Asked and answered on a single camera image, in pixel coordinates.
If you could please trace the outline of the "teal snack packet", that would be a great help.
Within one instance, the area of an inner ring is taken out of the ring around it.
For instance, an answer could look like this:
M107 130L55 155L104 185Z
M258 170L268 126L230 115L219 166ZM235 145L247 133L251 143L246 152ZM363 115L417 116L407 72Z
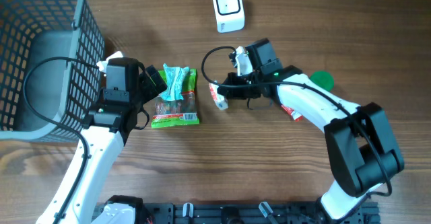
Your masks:
M167 88L160 94L164 101L177 101L183 100L182 89L183 82L189 74L189 67L169 67L167 64L163 65Z

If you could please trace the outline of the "green candy bag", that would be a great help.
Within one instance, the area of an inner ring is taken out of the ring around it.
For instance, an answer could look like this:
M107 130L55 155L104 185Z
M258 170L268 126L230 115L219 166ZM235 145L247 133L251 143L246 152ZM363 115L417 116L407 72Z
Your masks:
M182 88L182 100L165 101L160 96L155 98L155 112L152 128L199 124L195 103L197 70L191 68L185 77Z

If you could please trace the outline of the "red white tissue packet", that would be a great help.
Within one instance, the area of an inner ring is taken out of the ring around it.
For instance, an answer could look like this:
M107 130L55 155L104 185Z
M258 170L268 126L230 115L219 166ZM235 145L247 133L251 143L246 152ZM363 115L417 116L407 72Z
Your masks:
M218 85L215 85L213 83L209 83L209 91L213 98L213 101L215 102L215 105L220 110L227 110L228 109L228 101L227 99L218 93Z

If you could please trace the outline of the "red stick sachet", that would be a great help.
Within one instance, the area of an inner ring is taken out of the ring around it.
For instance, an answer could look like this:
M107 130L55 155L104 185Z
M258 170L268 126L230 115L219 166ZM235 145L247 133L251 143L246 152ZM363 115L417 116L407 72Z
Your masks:
M292 120L298 122L303 119L303 115L301 115L299 112L295 111L292 108L289 108L285 105L281 105L281 108L292 118Z

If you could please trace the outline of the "green lid jar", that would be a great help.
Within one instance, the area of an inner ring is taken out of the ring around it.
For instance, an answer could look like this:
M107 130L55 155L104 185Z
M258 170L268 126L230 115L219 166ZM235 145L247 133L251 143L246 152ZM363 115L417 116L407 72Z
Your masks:
M326 91L331 91L335 85L333 76L327 71L315 71L310 80Z

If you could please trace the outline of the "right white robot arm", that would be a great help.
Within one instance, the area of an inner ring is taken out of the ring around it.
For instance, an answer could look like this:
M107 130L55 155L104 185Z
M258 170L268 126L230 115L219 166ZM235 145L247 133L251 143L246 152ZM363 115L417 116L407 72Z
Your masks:
M267 38L231 51L228 57L235 71L218 85L221 96L269 98L323 132L334 182L318 200L317 222L340 223L367 198L392 194L391 178L405 162L381 106L343 100L299 68L284 67Z

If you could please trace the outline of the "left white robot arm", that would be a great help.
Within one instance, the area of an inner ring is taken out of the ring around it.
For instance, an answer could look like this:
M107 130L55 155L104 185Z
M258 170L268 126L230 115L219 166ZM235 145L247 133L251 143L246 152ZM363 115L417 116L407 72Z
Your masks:
M144 104L166 90L158 70L137 59L111 58L96 64L106 87L84 114L77 149L66 174L38 223L149 223L141 198L112 196L98 208L106 177L132 130L138 130Z

